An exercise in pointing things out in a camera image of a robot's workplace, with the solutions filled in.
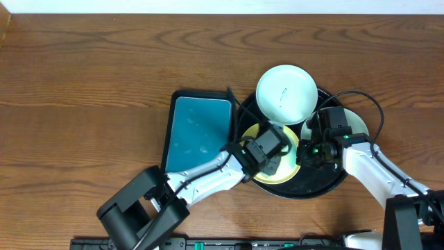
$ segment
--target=white bowl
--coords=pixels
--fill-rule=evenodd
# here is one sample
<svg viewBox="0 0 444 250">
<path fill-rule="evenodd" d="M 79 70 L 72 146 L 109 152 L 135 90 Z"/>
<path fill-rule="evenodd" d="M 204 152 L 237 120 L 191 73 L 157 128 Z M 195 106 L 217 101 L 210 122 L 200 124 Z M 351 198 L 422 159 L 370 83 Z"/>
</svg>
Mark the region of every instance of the white bowl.
<svg viewBox="0 0 444 250">
<path fill-rule="evenodd" d="M 311 115 L 318 102 L 318 90 L 313 78 L 293 65 L 269 69 L 256 88 L 259 109 L 272 122 L 292 125 Z"/>
</svg>

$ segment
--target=white background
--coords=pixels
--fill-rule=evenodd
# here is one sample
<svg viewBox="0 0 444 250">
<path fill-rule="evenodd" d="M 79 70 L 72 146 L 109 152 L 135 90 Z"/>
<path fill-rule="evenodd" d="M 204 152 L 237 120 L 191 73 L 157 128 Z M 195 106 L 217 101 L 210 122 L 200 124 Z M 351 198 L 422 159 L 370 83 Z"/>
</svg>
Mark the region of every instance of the white background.
<svg viewBox="0 0 444 250">
<path fill-rule="evenodd" d="M 444 0 L 0 0 L 11 13 L 444 14 Z"/>
</svg>

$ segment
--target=yellow plate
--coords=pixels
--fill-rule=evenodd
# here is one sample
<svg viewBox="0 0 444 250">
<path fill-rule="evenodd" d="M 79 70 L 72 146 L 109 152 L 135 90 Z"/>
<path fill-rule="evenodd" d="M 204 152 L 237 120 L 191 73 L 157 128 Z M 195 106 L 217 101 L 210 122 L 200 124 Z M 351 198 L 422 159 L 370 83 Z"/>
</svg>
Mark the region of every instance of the yellow plate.
<svg viewBox="0 0 444 250">
<path fill-rule="evenodd" d="M 298 173 L 300 166 L 296 164 L 296 149 L 298 148 L 299 139 L 298 136 L 287 126 L 284 126 L 284 133 L 291 140 L 291 151 L 282 156 L 280 159 L 279 167 L 277 167 L 276 174 L 269 176 L 262 172 L 255 176 L 255 180 L 258 180 L 265 184 L 280 184 L 293 178 L 293 176 Z M 254 138 L 259 133 L 259 124 L 251 126 L 247 131 L 245 131 L 243 136 L 253 136 Z"/>
</svg>

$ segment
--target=wooden table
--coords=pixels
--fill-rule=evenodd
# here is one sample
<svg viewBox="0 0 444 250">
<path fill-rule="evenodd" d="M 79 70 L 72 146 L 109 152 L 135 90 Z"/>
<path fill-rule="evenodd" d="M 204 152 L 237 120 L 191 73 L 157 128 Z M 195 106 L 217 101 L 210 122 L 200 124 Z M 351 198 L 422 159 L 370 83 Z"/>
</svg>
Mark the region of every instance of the wooden table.
<svg viewBox="0 0 444 250">
<path fill-rule="evenodd" d="M 275 65 L 318 86 L 361 90 L 384 108 L 378 144 L 406 173 L 444 188 L 444 17 L 368 15 L 13 15 L 0 51 L 0 248 L 67 249 L 105 236 L 97 208 L 159 165 L 171 94 L 241 100 Z M 376 108 L 341 98 L 374 133 Z M 189 237 L 299 238 L 382 232 L 384 211 L 349 176 L 310 200 L 253 183 L 191 208 Z"/>
</svg>

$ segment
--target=round black tray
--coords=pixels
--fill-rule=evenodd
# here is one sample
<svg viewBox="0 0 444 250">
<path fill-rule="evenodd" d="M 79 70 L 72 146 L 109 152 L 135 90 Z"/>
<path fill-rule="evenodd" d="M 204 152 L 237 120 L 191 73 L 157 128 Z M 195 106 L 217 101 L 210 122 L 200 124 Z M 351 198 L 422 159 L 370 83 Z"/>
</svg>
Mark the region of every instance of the round black tray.
<svg viewBox="0 0 444 250">
<path fill-rule="evenodd" d="M 318 103 L 316 104 L 316 109 L 330 96 L 330 93 L 318 87 Z M 259 119 L 266 120 L 266 117 L 257 106 L 255 93 L 252 93 L 242 105 Z M 326 105 L 326 107 L 335 106 L 341 106 L 341 103 L 337 99 L 332 99 Z M 239 134 L 243 135 L 245 131 L 256 122 L 241 108 L 238 110 L 238 116 Z M 288 127 L 300 138 L 302 125 L 303 122 Z M 293 178 L 281 184 L 264 184 L 255 179 L 253 179 L 253 182 L 261 189 L 279 197 L 288 199 L 310 199 L 329 192 L 339 185 L 346 176 L 347 172 L 345 170 L 334 171 L 328 168 L 316 169 L 314 167 L 301 167 Z"/>
</svg>

